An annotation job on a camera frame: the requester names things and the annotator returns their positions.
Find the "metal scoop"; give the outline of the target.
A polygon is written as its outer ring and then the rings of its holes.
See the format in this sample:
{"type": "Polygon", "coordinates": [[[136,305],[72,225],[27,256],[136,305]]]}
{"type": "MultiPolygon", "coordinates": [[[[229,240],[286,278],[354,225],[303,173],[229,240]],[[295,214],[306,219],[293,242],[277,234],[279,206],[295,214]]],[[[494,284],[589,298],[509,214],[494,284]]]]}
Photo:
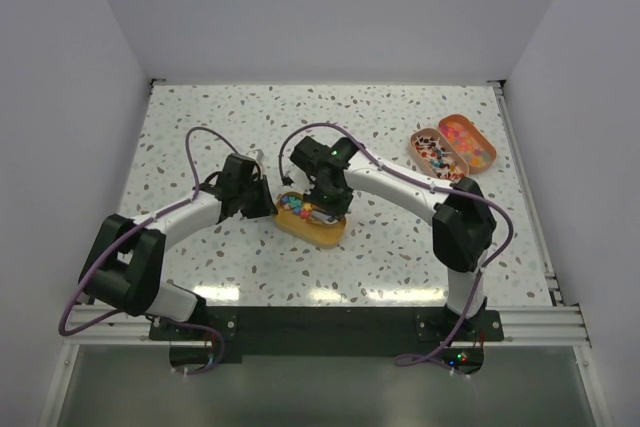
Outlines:
{"type": "Polygon", "coordinates": [[[345,222],[344,217],[335,216],[321,210],[312,210],[308,221],[319,225],[337,225],[345,222]]]}

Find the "yellow tray of star candies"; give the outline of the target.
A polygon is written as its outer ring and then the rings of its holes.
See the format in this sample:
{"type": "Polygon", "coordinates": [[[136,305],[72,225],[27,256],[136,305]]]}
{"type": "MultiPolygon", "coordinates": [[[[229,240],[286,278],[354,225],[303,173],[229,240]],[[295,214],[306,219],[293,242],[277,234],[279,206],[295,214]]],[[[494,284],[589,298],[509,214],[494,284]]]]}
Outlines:
{"type": "Polygon", "coordinates": [[[303,195],[289,191],[278,196],[275,225],[282,231],[302,239],[321,249],[331,249],[338,245],[346,229],[343,224],[319,225],[308,221],[312,210],[319,210],[303,199],[303,195]]]}

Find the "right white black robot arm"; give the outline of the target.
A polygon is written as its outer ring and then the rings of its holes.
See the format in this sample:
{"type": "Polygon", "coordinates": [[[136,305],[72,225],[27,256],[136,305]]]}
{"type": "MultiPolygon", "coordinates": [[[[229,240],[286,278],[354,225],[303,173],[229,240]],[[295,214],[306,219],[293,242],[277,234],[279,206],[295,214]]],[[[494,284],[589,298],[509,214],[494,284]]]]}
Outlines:
{"type": "Polygon", "coordinates": [[[451,183],[385,165],[347,137],[326,146],[307,136],[293,148],[290,161],[310,182],[304,200],[327,219],[345,217],[355,194],[365,192],[426,222],[431,227],[433,253],[447,268],[448,333],[466,340],[480,329],[479,313],[486,305],[480,269],[496,220],[475,181],[464,178],[451,183]]]}

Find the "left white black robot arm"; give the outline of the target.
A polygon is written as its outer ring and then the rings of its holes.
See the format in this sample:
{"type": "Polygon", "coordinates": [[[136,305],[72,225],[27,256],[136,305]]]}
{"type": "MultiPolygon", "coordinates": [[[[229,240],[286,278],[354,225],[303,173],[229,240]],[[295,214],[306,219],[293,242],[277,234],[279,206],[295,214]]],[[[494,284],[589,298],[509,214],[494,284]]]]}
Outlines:
{"type": "Polygon", "coordinates": [[[185,339],[207,327],[204,299],[161,280],[167,250],[198,232],[241,215],[276,212],[266,176],[250,157],[232,153],[194,193],[148,216],[109,216],[102,223],[79,278],[82,292],[132,316],[171,319],[185,339]]]}

